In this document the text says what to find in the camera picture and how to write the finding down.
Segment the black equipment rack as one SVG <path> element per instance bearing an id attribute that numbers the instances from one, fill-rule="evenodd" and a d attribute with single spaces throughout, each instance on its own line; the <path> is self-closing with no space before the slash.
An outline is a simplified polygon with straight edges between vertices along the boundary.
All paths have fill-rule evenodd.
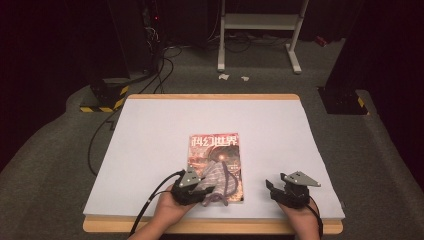
<path id="1" fill-rule="evenodd" d="M 160 16 L 159 0 L 139 0 L 146 41 L 151 55 L 152 71 L 158 71 L 159 59 L 164 49 L 164 30 Z"/>

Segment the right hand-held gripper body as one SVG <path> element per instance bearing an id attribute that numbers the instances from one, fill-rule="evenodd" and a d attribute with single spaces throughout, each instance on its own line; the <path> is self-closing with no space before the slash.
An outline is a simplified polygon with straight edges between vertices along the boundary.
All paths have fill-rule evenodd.
<path id="1" fill-rule="evenodd" d="M 288 182 L 284 182 L 284 188 L 280 189 L 277 196 L 271 198 L 277 203 L 293 209 L 306 207 L 310 202 L 309 186 L 320 187 L 321 184 L 301 171 L 287 175 Z"/>

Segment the black stand base hazard stripes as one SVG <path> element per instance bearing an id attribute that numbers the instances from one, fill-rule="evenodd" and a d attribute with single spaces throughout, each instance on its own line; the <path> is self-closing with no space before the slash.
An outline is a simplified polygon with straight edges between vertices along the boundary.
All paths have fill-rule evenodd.
<path id="1" fill-rule="evenodd" d="M 369 114 L 364 101 L 355 91 L 319 87 L 318 93 L 328 114 Z"/>
<path id="2" fill-rule="evenodd" d="M 126 78 L 106 78 L 91 83 L 80 110 L 85 113 L 114 112 L 123 104 L 128 89 Z"/>

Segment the white table cover sheet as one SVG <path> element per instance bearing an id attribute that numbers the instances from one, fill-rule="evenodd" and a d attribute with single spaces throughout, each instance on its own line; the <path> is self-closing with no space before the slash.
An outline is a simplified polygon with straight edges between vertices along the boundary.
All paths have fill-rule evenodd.
<path id="1" fill-rule="evenodd" d="M 196 206 L 189 218 L 278 219 L 265 186 L 302 171 L 318 181 L 310 193 L 325 219 L 345 214 L 295 94 L 130 96 L 124 104 L 86 203 L 87 216 L 135 216 L 170 174 L 186 167 L 194 134 L 240 137 L 241 203 Z"/>

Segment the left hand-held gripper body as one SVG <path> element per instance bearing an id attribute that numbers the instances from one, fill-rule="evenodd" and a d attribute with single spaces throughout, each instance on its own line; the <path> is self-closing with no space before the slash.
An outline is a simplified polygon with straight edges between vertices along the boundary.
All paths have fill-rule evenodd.
<path id="1" fill-rule="evenodd" d="M 180 205 L 202 202 L 205 198 L 205 191 L 196 189 L 200 182 L 201 178 L 195 169 L 188 166 L 173 184 L 171 189 L 173 199 Z"/>

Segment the white metal stand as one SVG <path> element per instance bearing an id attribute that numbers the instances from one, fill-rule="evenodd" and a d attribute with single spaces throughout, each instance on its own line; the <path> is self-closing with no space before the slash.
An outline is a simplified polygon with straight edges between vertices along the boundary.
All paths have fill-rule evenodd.
<path id="1" fill-rule="evenodd" d="M 220 36 L 217 58 L 217 71 L 225 71 L 225 31 L 226 30 L 277 30 L 292 31 L 291 42 L 285 45 L 293 72 L 301 74 L 302 69 L 295 53 L 295 47 L 303 25 L 309 0 L 302 0 L 298 14 L 244 14 L 227 13 L 226 0 L 220 4 Z"/>

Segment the striped cloth face mask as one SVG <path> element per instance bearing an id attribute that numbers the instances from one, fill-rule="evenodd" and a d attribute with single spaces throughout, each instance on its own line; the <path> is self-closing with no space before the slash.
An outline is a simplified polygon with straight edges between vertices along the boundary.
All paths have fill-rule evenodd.
<path id="1" fill-rule="evenodd" d="M 238 178 L 228 170 L 224 162 L 210 162 L 203 170 L 202 181 L 196 190 L 207 190 L 205 198 L 201 201 L 203 206 L 221 202 L 227 206 L 230 202 L 241 202 L 242 192 L 239 189 Z"/>

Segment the person's right hand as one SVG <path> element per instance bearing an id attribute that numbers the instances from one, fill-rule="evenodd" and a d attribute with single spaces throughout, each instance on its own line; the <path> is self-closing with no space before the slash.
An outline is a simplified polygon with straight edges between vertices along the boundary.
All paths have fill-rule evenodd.
<path id="1" fill-rule="evenodd" d="M 308 207 L 302 209 L 293 209 L 282 204 L 278 204 L 296 233 L 296 236 L 319 236 L 319 225 L 315 213 L 318 208 L 313 200 Z"/>

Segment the person's left hand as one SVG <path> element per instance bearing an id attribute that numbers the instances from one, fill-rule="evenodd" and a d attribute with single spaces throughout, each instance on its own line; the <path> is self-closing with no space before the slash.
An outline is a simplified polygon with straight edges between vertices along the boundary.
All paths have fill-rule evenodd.
<path id="1" fill-rule="evenodd" d="M 173 199 L 171 193 L 162 193 L 156 205 L 153 225 L 162 232 L 177 224 L 195 204 L 181 205 Z"/>

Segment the red cover magazine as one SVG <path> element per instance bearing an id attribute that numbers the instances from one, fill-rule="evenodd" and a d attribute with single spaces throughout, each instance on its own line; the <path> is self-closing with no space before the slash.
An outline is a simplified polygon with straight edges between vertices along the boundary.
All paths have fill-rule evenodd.
<path id="1" fill-rule="evenodd" d="M 196 134 L 189 138 L 188 165 L 192 166 L 202 181 L 203 170 L 210 162 L 224 162 L 239 180 L 244 201 L 242 164 L 238 133 Z"/>

